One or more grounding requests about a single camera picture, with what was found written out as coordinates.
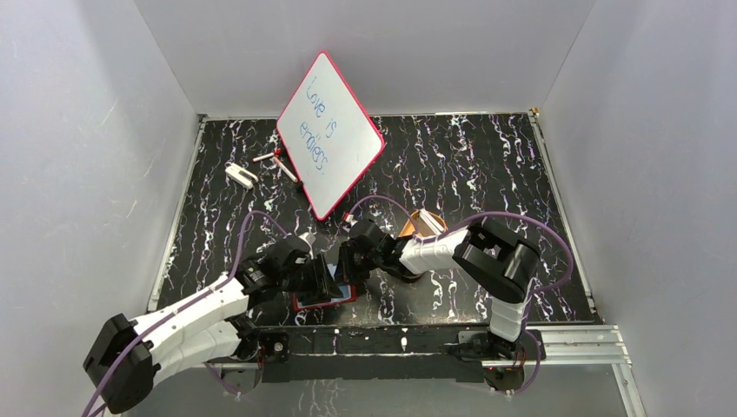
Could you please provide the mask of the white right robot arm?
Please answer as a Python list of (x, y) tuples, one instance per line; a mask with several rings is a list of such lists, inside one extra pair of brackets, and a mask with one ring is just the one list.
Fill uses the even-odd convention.
[(514, 360), (524, 347), (528, 286), (540, 260), (535, 244), (489, 216), (431, 237), (393, 237), (362, 220), (339, 247), (334, 279), (355, 285), (380, 269), (409, 281), (430, 271), (460, 269), (487, 291), (492, 311), (487, 333), (463, 336), (446, 352), (463, 359)]

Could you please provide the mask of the red leather card holder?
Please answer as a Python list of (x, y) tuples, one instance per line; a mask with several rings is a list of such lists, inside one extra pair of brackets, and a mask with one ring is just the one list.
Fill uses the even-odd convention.
[(292, 295), (295, 311), (326, 308), (356, 300), (355, 286), (335, 280), (338, 267), (335, 264), (315, 265), (306, 271), (307, 288)]

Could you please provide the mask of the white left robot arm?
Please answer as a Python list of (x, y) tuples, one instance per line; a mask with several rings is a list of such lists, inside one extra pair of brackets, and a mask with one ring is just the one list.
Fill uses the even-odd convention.
[(274, 353), (273, 344), (246, 312), (281, 293), (290, 293), (297, 309), (353, 301), (354, 287), (335, 279), (339, 270), (289, 235), (173, 305), (135, 319), (109, 318), (83, 362), (96, 398), (120, 414), (160, 382), (201, 363), (264, 360)]

